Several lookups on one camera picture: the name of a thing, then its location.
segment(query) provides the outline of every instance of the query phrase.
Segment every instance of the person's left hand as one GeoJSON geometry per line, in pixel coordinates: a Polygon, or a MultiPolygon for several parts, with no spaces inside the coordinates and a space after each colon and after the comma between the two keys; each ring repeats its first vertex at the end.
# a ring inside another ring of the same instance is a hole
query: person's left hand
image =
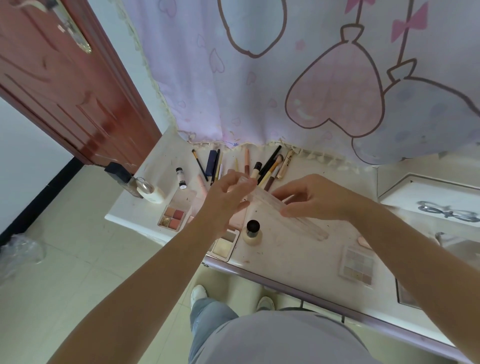
{"type": "Polygon", "coordinates": [[[246,174],[231,171],[216,181],[210,187],[205,202],[195,217],[202,221],[206,229],[212,229],[217,238],[227,230],[233,214],[248,207],[250,202],[242,200],[257,186],[257,181],[253,178],[236,185],[241,176],[248,178],[246,174]]]}

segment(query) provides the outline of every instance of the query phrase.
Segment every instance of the white sneaker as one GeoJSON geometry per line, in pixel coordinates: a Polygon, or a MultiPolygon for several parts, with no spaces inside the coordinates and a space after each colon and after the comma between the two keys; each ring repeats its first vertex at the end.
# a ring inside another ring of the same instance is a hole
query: white sneaker
{"type": "Polygon", "coordinates": [[[257,311],[268,310],[268,311],[275,311],[275,305],[270,297],[264,296],[260,299],[257,305],[257,311]]]}
{"type": "Polygon", "coordinates": [[[207,291],[205,290],[204,286],[201,284],[195,286],[192,290],[192,294],[190,295],[190,309],[192,309],[195,302],[197,302],[199,299],[207,297],[207,291]]]}

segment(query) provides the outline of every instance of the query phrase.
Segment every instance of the door frame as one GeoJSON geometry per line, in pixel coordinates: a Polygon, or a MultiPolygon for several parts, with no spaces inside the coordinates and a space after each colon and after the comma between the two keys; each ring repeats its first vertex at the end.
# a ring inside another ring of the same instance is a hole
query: door frame
{"type": "MultiPolygon", "coordinates": [[[[138,116],[145,120],[148,125],[152,125],[156,128],[147,130],[148,133],[162,133],[156,126],[156,123],[150,114],[147,106],[145,105],[142,97],[140,96],[137,88],[135,87],[130,75],[123,66],[116,50],[110,43],[107,34],[102,28],[102,25],[98,21],[95,13],[88,4],[88,0],[63,0],[63,5],[69,12],[72,19],[75,21],[84,37],[92,47],[92,51],[95,52],[104,64],[108,67],[112,77],[116,80],[120,90],[131,103],[133,109],[138,116]]],[[[4,98],[10,105],[17,109],[33,124],[43,130],[48,136],[59,143],[62,147],[77,157],[84,164],[93,164],[91,160],[85,157],[71,145],[67,140],[61,137],[54,129],[45,123],[43,119],[33,113],[28,107],[26,107],[20,100],[12,95],[8,90],[0,85],[0,97],[4,98]]]]}

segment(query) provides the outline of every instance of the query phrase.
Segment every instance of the pink bow print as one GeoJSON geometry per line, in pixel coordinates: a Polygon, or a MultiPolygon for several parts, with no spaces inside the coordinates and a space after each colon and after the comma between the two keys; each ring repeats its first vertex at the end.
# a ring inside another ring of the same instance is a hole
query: pink bow print
{"type": "Polygon", "coordinates": [[[357,6],[357,4],[363,1],[369,3],[370,5],[375,4],[375,0],[348,0],[347,6],[345,7],[345,14],[348,14],[350,10],[352,10],[355,6],[357,6]]]}
{"type": "Polygon", "coordinates": [[[407,29],[426,29],[427,28],[427,13],[428,13],[428,3],[424,3],[420,6],[420,9],[417,10],[415,14],[412,15],[408,22],[403,22],[401,20],[393,20],[392,24],[392,43],[397,40],[399,36],[403,34],[407,29]]]}

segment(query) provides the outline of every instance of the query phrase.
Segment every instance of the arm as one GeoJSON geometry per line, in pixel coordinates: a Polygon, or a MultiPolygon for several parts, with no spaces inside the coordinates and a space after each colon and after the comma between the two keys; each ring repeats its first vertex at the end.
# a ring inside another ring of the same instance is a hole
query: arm
{"type": "Polygon", "coordinates": [[[78,324],[48,364],[137,363],[192,279],[212,242],[256,181],[237,185],[241,173],[215,182],[202,209],[158,253],[128,277],[78,324]]]}
{"type": "Polygon", "coordinates": [[[403,222],[380,204],[319,175],[272,193],[283,216],[349,221],[427,316],[475,363],[480,363],[480,272],[403,222]]]}

